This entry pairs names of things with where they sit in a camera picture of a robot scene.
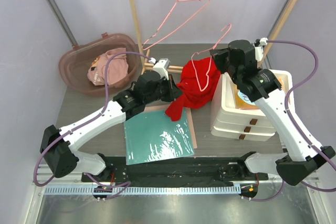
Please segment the pink t shirt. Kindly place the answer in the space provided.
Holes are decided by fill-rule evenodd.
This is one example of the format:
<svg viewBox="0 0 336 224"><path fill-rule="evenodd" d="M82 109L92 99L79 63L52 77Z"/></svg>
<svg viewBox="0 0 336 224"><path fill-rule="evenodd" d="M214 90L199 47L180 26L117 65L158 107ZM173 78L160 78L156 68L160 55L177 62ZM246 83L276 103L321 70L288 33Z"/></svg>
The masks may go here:
<svg viewBox="0 0 336 224"><path fill-rule="evenodd" d="M105 69L107 66L107 62L110 58L112 58L115 54L119 54L114 57L108 66L107 72L107 83L108 86L119 88L122 86L122 81L128 75L129 65L127 63L127 56L124 53L126 52L126 48L115 48L106 51L105 53L99 55L89 67L87 77L95 86L104 85L106 75Z"/></svg>

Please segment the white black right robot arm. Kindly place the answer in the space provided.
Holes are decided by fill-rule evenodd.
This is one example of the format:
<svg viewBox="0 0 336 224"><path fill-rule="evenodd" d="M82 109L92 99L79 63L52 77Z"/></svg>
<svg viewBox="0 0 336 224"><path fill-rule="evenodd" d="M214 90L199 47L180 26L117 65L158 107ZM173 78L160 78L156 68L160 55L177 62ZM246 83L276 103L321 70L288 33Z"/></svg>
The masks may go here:
<svg viewBox="0 0 336 224"><path fill-rule="evenodd" d="M332 146L323 146L290 108L291 92L298 85L285 92L271 70L257 66L256 55L262 54L268 42L267 38L254 44L234 40L224 49L210 50L210 54L216 68L228 74L238 90L261 110L287 148L282 154L249 154L237 166L239 177L250 179L255 173L275 174L295 186L325 163L335 167L331 162L335 150Z"/></svg>

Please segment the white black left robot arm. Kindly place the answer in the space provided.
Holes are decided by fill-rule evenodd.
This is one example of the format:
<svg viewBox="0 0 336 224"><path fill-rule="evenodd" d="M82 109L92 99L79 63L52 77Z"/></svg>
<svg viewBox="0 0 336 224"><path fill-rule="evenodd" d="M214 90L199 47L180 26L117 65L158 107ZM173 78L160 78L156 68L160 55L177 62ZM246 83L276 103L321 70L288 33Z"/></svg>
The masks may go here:
<svg viewBox="0 0 336 224"><path fill-rule="evenodd" d="M103 131L142 113L147 104L161 100L173 102L182 95L172 75L161 77L149 70L132 82L130 88L115 95L104 107L64 127L54 125L44 131L40 152L54 178L72 172L95 176L105 182L112 174L112 165L103 154L88 154L79 149Z"/></svg>

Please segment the red t shirt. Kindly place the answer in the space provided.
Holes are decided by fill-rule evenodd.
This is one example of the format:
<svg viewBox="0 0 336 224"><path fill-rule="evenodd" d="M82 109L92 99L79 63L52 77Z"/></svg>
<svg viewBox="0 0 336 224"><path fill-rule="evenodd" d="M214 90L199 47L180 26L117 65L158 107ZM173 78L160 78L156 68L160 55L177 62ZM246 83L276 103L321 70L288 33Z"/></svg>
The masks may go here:
<svg viewBox="0 0 336 224"><path fill-rule="evenodd" d="M182 70L178 88L183 94L165 110L175 122L181 119L184 108L199 109L211 101L221 73L212 58L189 61Z"/></svg>

